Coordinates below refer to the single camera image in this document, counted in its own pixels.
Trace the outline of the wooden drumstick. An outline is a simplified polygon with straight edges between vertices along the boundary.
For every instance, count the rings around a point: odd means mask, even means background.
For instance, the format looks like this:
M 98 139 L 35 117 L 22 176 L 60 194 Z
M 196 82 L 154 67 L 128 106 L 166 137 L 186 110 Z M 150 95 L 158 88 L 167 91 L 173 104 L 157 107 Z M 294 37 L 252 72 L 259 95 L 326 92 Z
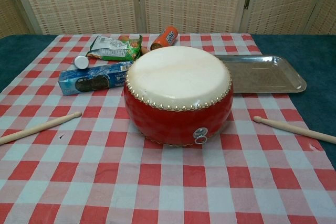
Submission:
M 65 115 L 65 116 L 53 119 L 51 121 L 48 121 L 46 123 L 31 127 L 29 129 L 25 129 L 25 130 L 22 130 L 22 131 L 19 131 L 19 132 L 16 132 L 16 133 L 13 133 L 13 134 L 10 134 L 10 135 L 7 135 L 7 136 L 0 137 L 0 145 L 6 144 L 6 143 L 9 143 L 9 142 L 12 142 L 12 141 L 16 141 L 18 139 L 33 135 L 33 134 L 38 133 L 38 132 L 43 131 L 43 130 L 47 130 L 47 129 L 52 128 L 54 126 L 66 123 L 66 122 L 68 122 L 68 121 L 70 121 L 74 118 L 78 118 L 80 116 L 82 116 L 82 112 L 78 111 L 78 112 L 75 112 L 73 114 Z
M 291 132 L 293 134 L 299 134 L 299 135 L 307 136 L 310 138 L 315 138 L 315 139 L 318 139 L 324 142 L 336 144 L 336 136 L 331 136 L 331 135 L 327 135 L 327 134 L 320 133 L 317 131 L 304 129 L 302 127 L 290 125 L 290 124 L 280 122 L 280 121 L 264 119 L 260 116 L 254 116 L 253 120 L 256 123 L 262 123 L 262 124 L 265 124 L 265 125 L 268 125 L 268 126 L 271 126 L 271 127 L 283 130 L 283 131 Z

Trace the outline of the red drum with white skin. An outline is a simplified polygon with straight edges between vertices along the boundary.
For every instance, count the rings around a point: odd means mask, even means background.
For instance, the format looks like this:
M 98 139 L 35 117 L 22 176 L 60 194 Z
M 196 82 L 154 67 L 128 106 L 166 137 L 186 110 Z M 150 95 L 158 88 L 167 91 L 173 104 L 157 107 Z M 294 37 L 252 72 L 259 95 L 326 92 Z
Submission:
M 148 139 L 166 145 L 202 145 L 219 132 L 233 104 L 226 65 L 201 49 L 152 50 L 129 68 L 124 85 L 131 121 Z

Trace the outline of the red white checkered tablecloth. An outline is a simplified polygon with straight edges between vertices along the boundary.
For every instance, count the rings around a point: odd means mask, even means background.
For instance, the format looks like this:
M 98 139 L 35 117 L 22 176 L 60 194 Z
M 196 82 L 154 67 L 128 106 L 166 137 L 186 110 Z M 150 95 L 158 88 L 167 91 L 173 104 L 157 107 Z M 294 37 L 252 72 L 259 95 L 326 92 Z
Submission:
M 171 148 L 130 122 L 122 89 L 63 96 L 58 76 L 93 35 L 0 39 L 0 136 L 82 117 L 0 146 L 0 224 L 336 224 L 336 146 L 252 121 L 336 136 L 336 36 L 190 34 L 217 54 L 287 59 L 297 94 L 237 94 L 204 145 Z

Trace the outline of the orange drink can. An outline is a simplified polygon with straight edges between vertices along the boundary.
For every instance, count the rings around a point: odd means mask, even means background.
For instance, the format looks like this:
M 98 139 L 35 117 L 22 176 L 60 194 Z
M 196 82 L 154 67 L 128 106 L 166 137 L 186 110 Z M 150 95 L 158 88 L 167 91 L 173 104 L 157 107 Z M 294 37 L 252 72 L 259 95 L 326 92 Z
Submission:
M 152 43 L 150 50 L 172 46 L 178 36 L 178 30 L 174 26 L 167 26 Z

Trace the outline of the green white snack packet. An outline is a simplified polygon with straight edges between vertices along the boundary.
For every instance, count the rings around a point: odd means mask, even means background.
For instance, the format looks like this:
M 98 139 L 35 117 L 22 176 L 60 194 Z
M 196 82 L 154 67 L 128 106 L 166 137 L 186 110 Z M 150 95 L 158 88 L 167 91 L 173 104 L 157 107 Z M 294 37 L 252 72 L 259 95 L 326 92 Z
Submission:
M 86 56 L 105 61 L 134 61 L 140 56 L 142 36 L 136 39 L 118 40 L 97 36 Z

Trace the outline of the blue cookie box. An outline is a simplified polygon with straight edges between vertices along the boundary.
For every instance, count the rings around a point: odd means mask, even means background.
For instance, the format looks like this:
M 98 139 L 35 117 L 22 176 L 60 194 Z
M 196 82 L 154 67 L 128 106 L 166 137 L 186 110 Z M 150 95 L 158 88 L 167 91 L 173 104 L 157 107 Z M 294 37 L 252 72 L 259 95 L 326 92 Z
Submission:
M 124 85 L 132 61 L 62 71 L 58 83 L 63 95 L 110 89 Z

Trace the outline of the rectangular metal tray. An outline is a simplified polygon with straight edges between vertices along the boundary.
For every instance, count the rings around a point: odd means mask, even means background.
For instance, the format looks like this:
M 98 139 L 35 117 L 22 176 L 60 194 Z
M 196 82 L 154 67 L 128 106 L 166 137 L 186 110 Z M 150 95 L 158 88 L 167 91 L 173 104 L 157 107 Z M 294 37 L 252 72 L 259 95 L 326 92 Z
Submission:
M 307 84 L 292 65 L 275 55 L 216 55 L 231 72 L 235 93 L 299 93 Z

